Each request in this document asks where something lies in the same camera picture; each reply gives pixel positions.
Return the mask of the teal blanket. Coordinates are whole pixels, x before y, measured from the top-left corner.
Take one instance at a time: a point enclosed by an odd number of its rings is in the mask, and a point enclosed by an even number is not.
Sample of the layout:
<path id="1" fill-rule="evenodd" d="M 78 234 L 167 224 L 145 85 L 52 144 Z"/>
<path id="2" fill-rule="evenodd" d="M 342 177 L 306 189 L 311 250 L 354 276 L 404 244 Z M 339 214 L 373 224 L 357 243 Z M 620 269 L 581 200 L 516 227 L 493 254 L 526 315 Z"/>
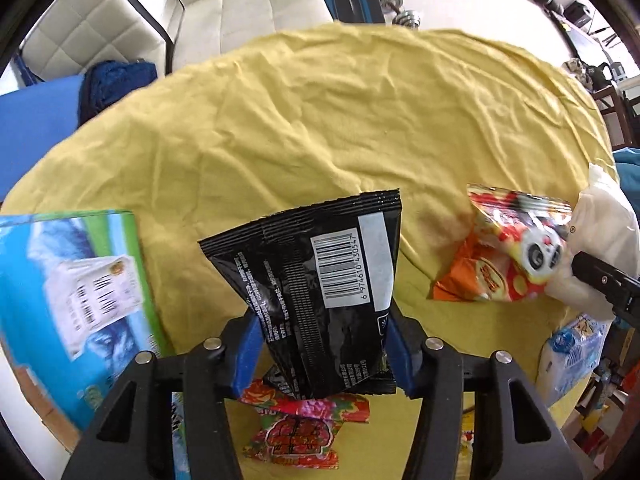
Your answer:
<path id="1" fill-rule="evenodd" d="M 621 148 L 613 153 L 620 187 L 640 220 L 640 150 Z"/>

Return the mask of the white plastic bag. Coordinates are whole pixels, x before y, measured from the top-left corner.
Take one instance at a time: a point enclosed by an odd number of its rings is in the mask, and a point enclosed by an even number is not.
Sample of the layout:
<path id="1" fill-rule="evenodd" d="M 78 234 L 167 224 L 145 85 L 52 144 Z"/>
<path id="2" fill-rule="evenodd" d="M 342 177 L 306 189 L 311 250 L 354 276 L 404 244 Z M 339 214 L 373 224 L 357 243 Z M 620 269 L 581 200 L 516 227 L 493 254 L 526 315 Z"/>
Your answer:
<path id="1" fill-rule="evenodd" d="M 639 275 L 639 226 L 620 185 L 600 166 L 589 166 L 588 180 L 568 224 L 570 232 L 559 269 L 544 292 L 590 318 L 611 322 L 611 304 L 603 294 L 575 278 L 570 264 L 578 252 L 586 252 L 635 278 Z"/>

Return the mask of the yellow tablecloth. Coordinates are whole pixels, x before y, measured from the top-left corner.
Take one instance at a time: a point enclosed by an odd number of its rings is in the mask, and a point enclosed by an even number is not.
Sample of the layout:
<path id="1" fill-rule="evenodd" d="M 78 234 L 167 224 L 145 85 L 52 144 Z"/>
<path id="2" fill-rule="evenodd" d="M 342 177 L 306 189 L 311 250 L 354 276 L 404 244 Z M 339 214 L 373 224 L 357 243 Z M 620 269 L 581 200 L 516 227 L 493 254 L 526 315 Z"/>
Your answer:
<path id="1" fill-rule="evenodd" d="M 470 232 L 471 183 L 574 202 L 613 172 L 591 96 L 529 52 L 459 32 L 326 24 L 279 32 L 155 81 L 87 122 L 9 192 L 6 214 L 127 209 L 178 352 L 243 301 L 202 238 L 298 206 L 401 194 L 394 296 L 461 352 L 506 350 L 529 377 L 572 312 L 552 298 L 438 302 Z"/>

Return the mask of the red floral snack bag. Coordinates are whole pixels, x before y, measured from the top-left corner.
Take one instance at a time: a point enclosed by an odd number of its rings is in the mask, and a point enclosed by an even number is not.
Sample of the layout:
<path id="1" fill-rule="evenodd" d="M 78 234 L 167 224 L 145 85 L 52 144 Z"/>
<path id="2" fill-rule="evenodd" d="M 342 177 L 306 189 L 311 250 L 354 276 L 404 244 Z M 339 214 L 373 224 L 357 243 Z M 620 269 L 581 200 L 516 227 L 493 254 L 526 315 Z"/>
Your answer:
<path id="1" fill-rule="evenodd" d="M 243 454 L 253 460 L 306 469 L 336 469 L 333 445 L 346 424 L 366 424 L 368 399 L 339 393 L 317 400 L 296 400 L 260 379 L 252 381 L 240 402 L 260 416 L 260 429 Z"/>

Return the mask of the white padded chair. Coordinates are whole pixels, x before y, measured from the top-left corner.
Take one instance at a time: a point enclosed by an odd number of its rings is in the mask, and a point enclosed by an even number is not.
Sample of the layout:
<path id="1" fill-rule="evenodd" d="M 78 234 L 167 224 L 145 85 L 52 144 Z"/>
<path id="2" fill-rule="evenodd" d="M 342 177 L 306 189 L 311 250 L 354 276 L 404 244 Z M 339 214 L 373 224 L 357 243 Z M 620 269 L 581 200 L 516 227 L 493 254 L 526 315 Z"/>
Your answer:
<path id="1" fill-rule="evenodd" d="M 331 23 L 324 0 L 181 0 L 175 70 L 242 47 L 281 30 Z"/>
<path id="2" fill-rule="evenodd" d="M 181 0 L 54 0 L 18 54 L 44 81 L 102 61 L 149 62 L 163 77 L 172 72 L 183 13 Z"/>

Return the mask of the dark blue cloth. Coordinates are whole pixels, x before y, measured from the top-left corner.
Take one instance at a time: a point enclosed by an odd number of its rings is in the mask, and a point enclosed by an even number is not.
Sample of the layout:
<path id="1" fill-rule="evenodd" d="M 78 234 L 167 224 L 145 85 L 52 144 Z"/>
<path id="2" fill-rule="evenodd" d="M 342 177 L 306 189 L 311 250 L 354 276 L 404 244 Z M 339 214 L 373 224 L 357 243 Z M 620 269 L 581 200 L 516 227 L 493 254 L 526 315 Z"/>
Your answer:
<path id="1" fill-rule="evenodd" d="M 78 102 L 78 125 L 91 118 L 128 93 L 157 80 L 156 66 L 151 62 L 102 61 L 91 66 L 82 81 Z"/>

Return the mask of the dark wooden chair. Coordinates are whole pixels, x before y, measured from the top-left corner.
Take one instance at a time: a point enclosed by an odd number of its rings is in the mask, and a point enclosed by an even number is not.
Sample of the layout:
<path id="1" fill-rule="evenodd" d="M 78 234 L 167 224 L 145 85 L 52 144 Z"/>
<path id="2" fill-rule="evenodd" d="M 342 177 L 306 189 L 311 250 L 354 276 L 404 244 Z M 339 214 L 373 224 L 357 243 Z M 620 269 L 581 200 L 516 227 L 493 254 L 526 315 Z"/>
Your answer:
<path id="1" fill-rule="evenodd" d="M 593 92 L 608 130 L 612 149 L 639 146 L 639 77 Z"/>

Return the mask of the orange panda snack bag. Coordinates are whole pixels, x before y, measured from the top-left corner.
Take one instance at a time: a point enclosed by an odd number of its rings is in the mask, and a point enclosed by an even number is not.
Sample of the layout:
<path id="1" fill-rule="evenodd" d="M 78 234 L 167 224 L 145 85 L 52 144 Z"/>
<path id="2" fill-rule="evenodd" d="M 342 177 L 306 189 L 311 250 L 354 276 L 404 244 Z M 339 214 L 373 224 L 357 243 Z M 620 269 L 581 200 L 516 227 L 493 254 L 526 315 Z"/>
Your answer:
<path id="1" fill-rule="evenodd" d="M 470 184 L 474 226 L 435 283 L 440 301 L 532 299 L 560 268 L 572 207 L 559 198 Z"/>

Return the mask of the blue foam mat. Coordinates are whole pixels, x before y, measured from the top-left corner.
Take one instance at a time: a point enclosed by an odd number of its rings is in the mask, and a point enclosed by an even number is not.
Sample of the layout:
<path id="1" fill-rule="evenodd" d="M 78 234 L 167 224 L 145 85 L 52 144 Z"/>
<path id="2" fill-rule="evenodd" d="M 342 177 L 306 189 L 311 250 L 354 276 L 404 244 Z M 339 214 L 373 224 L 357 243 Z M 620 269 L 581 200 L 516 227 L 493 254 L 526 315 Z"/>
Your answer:
<path id="1" fill-rule="evenodd" d="M 1 200 L 55 144 L 78 128 L 84 76 L 53 79 L 1 97 Z"/>

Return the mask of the black snack bag with barcode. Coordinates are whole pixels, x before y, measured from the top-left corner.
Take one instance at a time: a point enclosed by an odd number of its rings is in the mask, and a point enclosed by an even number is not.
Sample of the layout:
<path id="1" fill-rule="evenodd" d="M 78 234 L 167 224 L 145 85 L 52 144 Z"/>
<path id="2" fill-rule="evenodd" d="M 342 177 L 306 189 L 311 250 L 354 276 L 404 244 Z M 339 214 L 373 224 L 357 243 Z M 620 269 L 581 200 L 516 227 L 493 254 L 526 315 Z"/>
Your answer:
<path id="1" fill-rule="evenodd" d="M 259 321 L 268 384 L 306 400 L 395 391 L 384 346 L 401 209 L 397 190 L 365 192 L 200 240 Z"/>

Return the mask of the white padded chair right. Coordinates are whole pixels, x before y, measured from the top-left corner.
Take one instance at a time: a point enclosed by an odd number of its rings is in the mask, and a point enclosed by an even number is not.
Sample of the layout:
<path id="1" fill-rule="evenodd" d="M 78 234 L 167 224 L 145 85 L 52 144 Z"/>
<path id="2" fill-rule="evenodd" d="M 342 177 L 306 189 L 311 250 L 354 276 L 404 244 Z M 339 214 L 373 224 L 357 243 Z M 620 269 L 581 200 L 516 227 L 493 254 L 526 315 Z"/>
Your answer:
<path id="1" fill-rule="evenodd" d="M 331 23 L 324 0 L 181 0 L 175 70 L 242 47 L 281 30 Z"/>

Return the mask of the chrome dumbbell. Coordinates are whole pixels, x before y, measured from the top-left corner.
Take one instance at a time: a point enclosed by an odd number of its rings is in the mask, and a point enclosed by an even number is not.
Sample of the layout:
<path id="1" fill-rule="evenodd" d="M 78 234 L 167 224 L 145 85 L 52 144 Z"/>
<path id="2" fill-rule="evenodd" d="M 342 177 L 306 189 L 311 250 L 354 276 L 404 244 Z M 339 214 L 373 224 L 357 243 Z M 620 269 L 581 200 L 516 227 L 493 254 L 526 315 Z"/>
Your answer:
<path id="1" fill-rule="evenodd" d="M 413 11 L 404 8 L 404 0 L 378 0 L 384 14 L 393 13 L 392 24 L 419 29 L 421 20 Z"/>

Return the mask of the blue white tissue pack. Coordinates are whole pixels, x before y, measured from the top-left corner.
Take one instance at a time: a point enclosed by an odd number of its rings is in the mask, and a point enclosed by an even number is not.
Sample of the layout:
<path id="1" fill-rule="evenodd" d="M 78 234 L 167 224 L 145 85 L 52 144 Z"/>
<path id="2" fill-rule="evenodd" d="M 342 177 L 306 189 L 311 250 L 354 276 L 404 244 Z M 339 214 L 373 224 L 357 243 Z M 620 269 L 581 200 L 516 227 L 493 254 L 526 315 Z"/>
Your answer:
<path id="1" fill-rule="evenodd" d="M 599 365 L 611 321 L 581 314 L 554 332 L 541 349 L 536 388 L 551 406 Z"/>

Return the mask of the cardboard box with blue print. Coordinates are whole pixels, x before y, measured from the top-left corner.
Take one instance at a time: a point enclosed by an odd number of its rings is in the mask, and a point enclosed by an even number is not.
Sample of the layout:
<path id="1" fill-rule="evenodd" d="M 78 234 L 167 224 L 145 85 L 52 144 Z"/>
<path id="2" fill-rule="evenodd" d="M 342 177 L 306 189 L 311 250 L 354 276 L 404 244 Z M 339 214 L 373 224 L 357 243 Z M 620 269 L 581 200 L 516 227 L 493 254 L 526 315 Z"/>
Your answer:
<path id="1" fill-rule="evenodd" d="M 1 218 L 1 345 L 67 451 L 140 351 L 174 352 L 126 210 Z"/>

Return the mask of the white padded chair left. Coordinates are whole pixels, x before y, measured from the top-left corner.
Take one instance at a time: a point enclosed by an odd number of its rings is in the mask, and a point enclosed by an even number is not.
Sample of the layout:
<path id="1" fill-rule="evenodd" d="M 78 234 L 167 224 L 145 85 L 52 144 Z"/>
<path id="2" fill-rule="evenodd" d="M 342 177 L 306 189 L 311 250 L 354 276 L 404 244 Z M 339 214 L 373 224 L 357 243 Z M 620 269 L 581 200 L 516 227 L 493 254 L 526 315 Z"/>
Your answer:
<path id="1" fill-rule="evenodd" d="M 54 0 L 18 54 L 44 81 L 102 61 L 149 62 L 163 77 L 172 72 L 183 13 L 181 0 Z"/>

